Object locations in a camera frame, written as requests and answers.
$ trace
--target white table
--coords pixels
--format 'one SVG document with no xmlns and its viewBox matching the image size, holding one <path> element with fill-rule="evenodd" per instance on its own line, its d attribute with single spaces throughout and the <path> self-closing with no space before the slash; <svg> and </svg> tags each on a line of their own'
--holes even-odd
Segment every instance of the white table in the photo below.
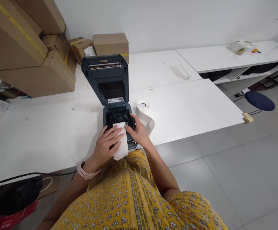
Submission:
<svg viewBox="0 0 278 230">
<path fill-rule="evenodd" d="M 278 62 L 278 44 L 273 41 L 254 42 L 261 54 L 239 56 L 225 46 L 180 49 L 177 52 L 198 72 L 250 67 Z"/>
<path fill-rule="evenodd" d="M 130 54 L 129 59 L 128 77 L 130 91 L 202 79 L 200 75 L 175 50 Z M 189 80 L 183 80 L 177 77 L 172 71 L 171 66 L 179 65 L 192 76 Z M 37 97 L 28 100 L 16 98 L 12 100 L 9 109 L 74 100 L 91 96 L 96 96 L 96 94 L 82 73 L 81 66 L 77 64 L 76 85 L 74 92 Z"/>
<path fill-rule="evenodd" d="M 150 102 L 147 114 L 155 121 L 152 142 L 158 145 L 242 123 L 242 111 L 210 80 L 198 80 L 191 66 L 175 54 L 130 56 L 129 103 L 134 107 L 140 99 Z M 179 63 L 192 76 L 189 80 L 173 73 L 171 66 Z M 103 106 L 91 92 L 84 94 L 91 87 L 82 76 L 77 68 L 75 92 L 18 99 L 6 111 L 0 122 L 0 181 L 69 168 L 92 154 L 103 126 Z"/>
<path fill-rule="evenodd" d="M 214 81 L 214 84 L 221 84 L 229 94 L 234 95 L 278 71 L 277 66 L 265 73 L 241 75 L 251 66 L 278 62 L 277 43 L 264 41 L 253 44 L 257 45 L 261 54 L 239 56 L 228 50 L 228 45 L 180 49 L 177 52 L 198 73 L 232 69 L 228 75 Z"/>
</svg>

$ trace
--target power cord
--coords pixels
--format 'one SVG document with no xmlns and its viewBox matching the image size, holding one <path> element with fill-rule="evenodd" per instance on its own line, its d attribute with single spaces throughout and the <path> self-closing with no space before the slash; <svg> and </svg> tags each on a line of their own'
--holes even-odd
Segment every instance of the power cord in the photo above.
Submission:
<svg viewBox="0 0 278 230">
<path fill-rule="evenodd" d="M 42 172 L 35 172 L 35 173 L 27 173 L 27 174 L 23 174 L 23 175 L 20 175 L 20 176 L 15 176 L 15 177 L 11 177 L 9 179 L 5 179 L 5 180 L 1 180 L 0 181 L 0 184 L 1 183 L 4 183 L 4 182 L 7 182 L 7 181 L 10 181 L 10 180 L 14 180 L 14 179 L 17 179 L 17 178 L 20 178 L 20 177 L 24 177 L 24 176 L 30 176 L 30 175 L 44 175 L 44 176 L 66 176 L 66 175 L 70 175 L 70 174 L 74 174 L 77 172 L 76 171 L 73 171 L 73 172 L 69 172 L 69 173 L 63 173 L 63 174 L 53 174 L 53 173 L 42 173 Z"/>
</svg>

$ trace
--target watch strap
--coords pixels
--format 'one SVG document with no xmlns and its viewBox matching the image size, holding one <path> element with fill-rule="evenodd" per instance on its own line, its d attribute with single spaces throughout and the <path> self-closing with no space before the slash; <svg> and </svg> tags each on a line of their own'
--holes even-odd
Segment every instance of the watch strap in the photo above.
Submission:
<svg viewBox="0 0 278 230">
<path fill-rule="evenodd" d="M 87 173 L 82 169 L 82 163 L 77 166 L 77 172 L 79 173 L 80 176 L 82 176 L 85 180 L 91 179 L 95 177 L 97 174 L 99 174 L 100 170 L 97 172 L 93 173 Z"/>
</svg>

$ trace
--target stool leg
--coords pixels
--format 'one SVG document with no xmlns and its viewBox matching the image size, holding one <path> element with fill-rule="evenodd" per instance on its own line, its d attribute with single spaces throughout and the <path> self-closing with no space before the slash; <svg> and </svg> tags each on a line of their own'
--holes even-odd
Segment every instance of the stool leg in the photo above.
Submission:
<svg viewBox="0 0 278 230">
<path fill-rule="evenodd" d="M 258 114 L 258 113 L 260 113 L 260 112 L 262 112 L 262 110 L 256 110 L 256 111 L 250 112 L 249 115 L 252 116 L 252 115 Z"/>
<path fill-rule="evenodd" d="M 240 98 L 238 98 L 237 100 L 235 100 L 235 101 L 233 101 L 233 103 L 235 103 L 236 101 L 239 101 L 240 99 L 243 99 L 244 98 L 244 96 L 243 97 L 240 97 Z"/>
</svg>

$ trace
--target open printer lid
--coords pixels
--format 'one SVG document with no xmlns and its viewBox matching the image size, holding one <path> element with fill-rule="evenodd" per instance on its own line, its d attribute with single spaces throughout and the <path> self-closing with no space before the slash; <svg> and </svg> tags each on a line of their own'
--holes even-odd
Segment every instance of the open printer lid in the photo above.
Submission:
<svg viewBox="0 0 278 230">
<path fill-rule="evenodd" d="M 128 64 L 120 54 L 84 57 L 81 70 L 103 106 L 129 102 Z"/>
</svg>

